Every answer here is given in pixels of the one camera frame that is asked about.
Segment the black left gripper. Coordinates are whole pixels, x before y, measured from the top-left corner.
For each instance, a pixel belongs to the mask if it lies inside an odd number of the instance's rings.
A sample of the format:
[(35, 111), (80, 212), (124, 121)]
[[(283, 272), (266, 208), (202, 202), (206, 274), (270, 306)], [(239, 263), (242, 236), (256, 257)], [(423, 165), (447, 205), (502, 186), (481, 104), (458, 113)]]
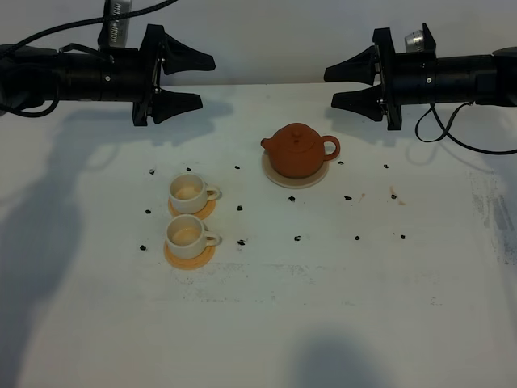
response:
[(100, 99), (132, 103), (134, 125), (146, 126), (149, 117), (155, 124), (161, 124), (173, 116), (203, 107), (199, 95), (161, 91), (158, 75), (161, 54), (165, 75), (214, 71), (213, 56), (182, 44), (156, 24), (147, 26), (140, 48), (121, 48), (111, 44), (111, 28), (105, 23), (98, 44), (99, 51), (110, 57), (101, 70)]

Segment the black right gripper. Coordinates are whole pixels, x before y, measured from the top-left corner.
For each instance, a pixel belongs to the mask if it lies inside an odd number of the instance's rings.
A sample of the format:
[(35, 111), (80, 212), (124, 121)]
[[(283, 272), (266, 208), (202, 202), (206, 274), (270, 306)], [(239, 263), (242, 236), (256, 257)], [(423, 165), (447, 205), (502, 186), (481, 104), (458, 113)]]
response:
[(373, 32), (370, 46), (353, 58), (327, 67), (325, 82), (357, 82), (373, 85), (376, 58), (381, 86), (360, 91), (334, 94), (331, 107), (354, 112), (380, 122), (381, 109), (387, 116), (388, 129), (399, 130), (402, 125), (401, 107), (424, 104), (435, 81), (436, 42), (426, 23), (419, 30), (425, 36), (425, 49), (418, 53), (396, 53), (391, 30), (378, 28)]

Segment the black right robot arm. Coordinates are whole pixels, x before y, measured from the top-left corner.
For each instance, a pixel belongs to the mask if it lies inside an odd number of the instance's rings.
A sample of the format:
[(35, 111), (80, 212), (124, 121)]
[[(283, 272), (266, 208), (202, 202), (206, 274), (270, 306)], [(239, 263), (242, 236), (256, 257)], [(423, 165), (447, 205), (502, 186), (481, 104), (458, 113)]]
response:
[(354, 112), (390, 130), (402, 125), (405, 105), (476, 103), (516, 105), (516, 50), (489, 55), (437, 57), (427, 25), (406, 36), (406, 50), (396, 52), (389, 28), (373, 32), (372, 45), (347, 61), (328, 67), (325, 82), (365, 84), (359, 91), (333, 96), (333, 108)]

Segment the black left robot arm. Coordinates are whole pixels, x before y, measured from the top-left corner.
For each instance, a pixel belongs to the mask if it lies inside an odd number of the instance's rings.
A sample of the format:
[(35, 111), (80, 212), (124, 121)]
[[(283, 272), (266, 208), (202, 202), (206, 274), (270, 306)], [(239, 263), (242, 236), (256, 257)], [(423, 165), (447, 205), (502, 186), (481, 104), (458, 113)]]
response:
[(1, 47), (1, 111), (46, 116), (61, 101), (132, 104), (132, 122), (163, 121), (203, 107), (199, 95), (165, 91), (161, 75), (213, 71), (212, 56), (169, 36), (163, 26), (147, 26), (140, 48), (97, 49), (68, 44), (58, 50)]

